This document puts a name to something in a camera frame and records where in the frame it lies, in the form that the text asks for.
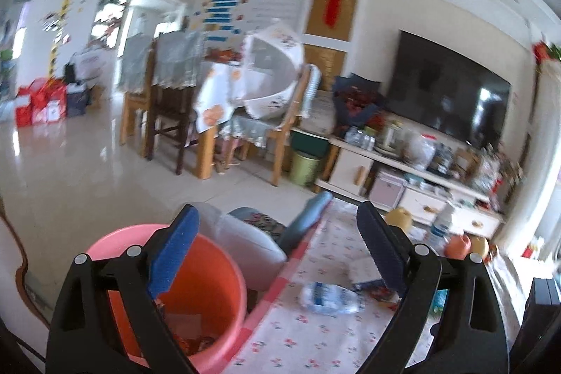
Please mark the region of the wooden chair with cushion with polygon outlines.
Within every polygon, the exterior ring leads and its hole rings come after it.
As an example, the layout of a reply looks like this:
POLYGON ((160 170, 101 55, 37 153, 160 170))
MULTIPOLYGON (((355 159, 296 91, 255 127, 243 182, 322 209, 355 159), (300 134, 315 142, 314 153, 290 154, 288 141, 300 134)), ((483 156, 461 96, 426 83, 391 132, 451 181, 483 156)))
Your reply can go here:
POLYGON ((223 140, 223 156, 219 162, 219 170, 226 171, 230 168, 238 148, 242 149, 239 158, 244 161, 251 145, 265 149, 267 142, 273 141, 275 147, 271 184, 278 186, 290 131, 297 118, 306 118, 309 115, 311 102, 317 94, 321 79, 322 73, 318 66, 306 64, 290 102, 279 116, 256 120, 243 108, 236 110, 219 131, 223 140))

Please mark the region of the red gift boxes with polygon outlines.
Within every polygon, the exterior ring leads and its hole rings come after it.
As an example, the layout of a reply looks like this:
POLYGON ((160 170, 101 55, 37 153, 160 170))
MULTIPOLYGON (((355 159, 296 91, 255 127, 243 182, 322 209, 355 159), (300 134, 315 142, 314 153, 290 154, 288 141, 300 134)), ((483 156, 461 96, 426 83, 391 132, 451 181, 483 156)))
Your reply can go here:
POLYGON ((18 128, 61 122, 67 112, 67 86, 61 80, 47 78, 20 86, 14 111, 18 128))

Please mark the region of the cherry print tablecloth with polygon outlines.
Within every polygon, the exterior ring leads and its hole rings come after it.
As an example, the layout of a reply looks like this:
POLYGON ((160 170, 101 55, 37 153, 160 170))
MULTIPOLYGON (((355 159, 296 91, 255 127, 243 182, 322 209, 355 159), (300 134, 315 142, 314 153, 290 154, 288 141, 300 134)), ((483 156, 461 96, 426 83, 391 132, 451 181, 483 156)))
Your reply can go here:
POLYGON ((440 256, 369 203, 325 213, 229 373, 506 373, 507 336, 485 264, 440 256))

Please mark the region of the dark wooden chair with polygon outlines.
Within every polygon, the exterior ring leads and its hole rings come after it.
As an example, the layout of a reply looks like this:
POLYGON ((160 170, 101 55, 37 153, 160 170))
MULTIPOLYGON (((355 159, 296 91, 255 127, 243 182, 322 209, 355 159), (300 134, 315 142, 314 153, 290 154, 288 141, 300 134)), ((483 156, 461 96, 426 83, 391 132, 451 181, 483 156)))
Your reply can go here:
POLYGON ((154 72, 147 112, 146 159, 154 157, 158 136, 178 149, 175 174, 183 173, 184 150, 193 130, 194 101, 201 80, 204 35, 178 30, 155 41, 154 72))

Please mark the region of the dining table with cloth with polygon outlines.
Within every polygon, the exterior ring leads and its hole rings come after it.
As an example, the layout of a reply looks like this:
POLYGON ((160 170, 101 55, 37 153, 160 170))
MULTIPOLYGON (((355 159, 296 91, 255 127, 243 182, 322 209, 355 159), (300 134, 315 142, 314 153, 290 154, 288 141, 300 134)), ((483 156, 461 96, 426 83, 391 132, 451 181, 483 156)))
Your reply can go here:
POLYGON ((240 66, 203 62, 201 84, 194 103, 198 134, 195 175, 198 179, 211 177, 218 128, 230 120, 244 93, 243 69, 240 66))

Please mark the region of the upright white milk carton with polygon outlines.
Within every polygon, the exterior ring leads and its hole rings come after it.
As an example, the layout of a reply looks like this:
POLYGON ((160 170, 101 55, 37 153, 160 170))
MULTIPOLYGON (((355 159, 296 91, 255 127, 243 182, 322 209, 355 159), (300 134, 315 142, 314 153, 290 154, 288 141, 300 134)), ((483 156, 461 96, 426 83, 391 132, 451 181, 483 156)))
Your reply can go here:
POLYGON ((425 237, 426 244, 438 255, 442 255, 444 253, 444 248, 447 244, 447 237, 449 236, 450 228, 453 225, 454 212, 454 204, 447 202, 435 217, 433 224, 425 237))

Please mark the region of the white blue paper bag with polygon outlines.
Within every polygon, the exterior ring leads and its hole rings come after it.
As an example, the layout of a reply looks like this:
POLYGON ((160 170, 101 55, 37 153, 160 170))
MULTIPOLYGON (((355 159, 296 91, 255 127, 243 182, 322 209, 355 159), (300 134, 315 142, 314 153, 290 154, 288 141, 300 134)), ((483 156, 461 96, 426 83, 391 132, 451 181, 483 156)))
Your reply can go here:
POLYGON ((348 277, 355 291, 368 291, 372 288, 385 286, 378 267, 371 256, 362 256, 351 261, 348 267, 348 277))

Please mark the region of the pink plastic basin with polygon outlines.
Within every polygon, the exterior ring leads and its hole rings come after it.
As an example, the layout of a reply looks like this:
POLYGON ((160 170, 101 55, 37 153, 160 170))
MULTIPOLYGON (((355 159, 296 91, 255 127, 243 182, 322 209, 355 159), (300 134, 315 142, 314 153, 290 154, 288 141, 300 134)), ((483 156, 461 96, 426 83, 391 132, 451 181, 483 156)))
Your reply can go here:
MULTIPOLYGON (((129 246, 143 246, 163 224, 140 224, 103 236, 87 249, 92 260, 117 257, 129 246)), ((120 293, 108 293, 129 359, 147 366, 124 311, 120 293)), ((234 347, 246 313, 246 286, 238 265, 215 242, 198 234, 167 293, 159 298, 171 314, 200 315, 203 337, 212 345, 189 356, 200 373, 221 373, 225 355, 234 347)))

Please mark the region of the red apple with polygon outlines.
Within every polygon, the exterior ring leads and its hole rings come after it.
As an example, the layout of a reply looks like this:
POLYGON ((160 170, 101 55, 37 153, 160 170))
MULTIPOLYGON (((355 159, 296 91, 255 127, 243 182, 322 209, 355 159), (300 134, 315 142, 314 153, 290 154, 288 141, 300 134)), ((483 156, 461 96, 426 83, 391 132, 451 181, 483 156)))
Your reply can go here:
POLYGON ((464 260, 470 253, 472 242, 467 234, 452 236, 444 248, 444 255, 455 260, 464 260))

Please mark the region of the pink storage box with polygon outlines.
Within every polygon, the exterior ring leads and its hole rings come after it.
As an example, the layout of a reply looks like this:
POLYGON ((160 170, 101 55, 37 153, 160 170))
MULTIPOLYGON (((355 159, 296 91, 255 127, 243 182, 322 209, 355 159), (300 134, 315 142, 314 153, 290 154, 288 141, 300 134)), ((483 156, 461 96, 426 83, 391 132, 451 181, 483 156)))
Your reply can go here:
POLYGON ((391 211, 398 206, 405 187, 406 180, 403 177, 379 171, 368 197, 378 209, 391 211))

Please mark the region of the giraffe height chart sticker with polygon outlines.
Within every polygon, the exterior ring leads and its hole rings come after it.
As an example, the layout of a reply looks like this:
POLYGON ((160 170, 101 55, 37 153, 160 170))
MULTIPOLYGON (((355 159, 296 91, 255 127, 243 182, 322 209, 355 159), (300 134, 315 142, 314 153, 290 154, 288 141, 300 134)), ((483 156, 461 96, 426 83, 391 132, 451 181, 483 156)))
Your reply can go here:
POLYGON ((63 0, 56 20, 52 21, 50 25, 50 29, 56 32, 56 35, 54 36, 51 43, 48 58, 48 79, 50 80, 53 80, 55 78, 58 48, 63 41, 64 28, 66 25, 66 17, 69 11, 70 2, 71 0, 63 0))

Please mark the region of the light wooden chair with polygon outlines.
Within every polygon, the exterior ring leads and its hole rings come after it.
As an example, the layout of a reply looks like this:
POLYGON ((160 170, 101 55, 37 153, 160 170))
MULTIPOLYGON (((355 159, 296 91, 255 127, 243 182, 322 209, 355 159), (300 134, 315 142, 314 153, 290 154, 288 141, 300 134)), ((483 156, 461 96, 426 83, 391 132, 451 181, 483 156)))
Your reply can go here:
POLYGON ((134 136, 137 113, 150 108, 150 91, 154 74, 155 41, 152 37, 136 34, 124 46, 120 88, 124 91, 119 143, 124 146, 134 136))

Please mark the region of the green waste bin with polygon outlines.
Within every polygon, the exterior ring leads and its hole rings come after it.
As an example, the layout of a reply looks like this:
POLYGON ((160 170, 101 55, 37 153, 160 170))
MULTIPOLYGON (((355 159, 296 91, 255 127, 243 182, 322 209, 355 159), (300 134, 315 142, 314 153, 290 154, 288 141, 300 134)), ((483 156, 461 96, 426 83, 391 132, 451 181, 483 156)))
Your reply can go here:
POLYGON ((315 180, 319 164, 319 157, 294 151, 289 173, 290 181, 302 187, 310 185, 315 180))

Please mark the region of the crushed clear plastic bottle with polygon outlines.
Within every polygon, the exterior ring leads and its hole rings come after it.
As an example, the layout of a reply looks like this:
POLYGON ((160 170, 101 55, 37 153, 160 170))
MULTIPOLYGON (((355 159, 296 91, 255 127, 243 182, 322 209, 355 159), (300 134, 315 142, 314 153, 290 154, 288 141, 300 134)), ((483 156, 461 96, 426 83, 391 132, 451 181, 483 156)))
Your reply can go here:
POLYGON ((364 307, 355 291, 322 282, 305 284, 299 294, 299 304, 305 310, 327 316, 356 314, 364 307))

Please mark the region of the red snack wrapper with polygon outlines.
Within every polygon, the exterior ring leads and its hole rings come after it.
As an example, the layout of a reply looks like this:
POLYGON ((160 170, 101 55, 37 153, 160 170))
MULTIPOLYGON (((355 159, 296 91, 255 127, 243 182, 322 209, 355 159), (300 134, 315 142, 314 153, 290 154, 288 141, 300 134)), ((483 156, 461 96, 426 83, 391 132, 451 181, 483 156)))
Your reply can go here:
POLYGON ((392 291, 384 286, 371 288, 371 290, 368 291, 368 294, 374 300, 381 303, 393 305, 398 304, 398 302, 400 301, 400 297, 395 291, 392 291))

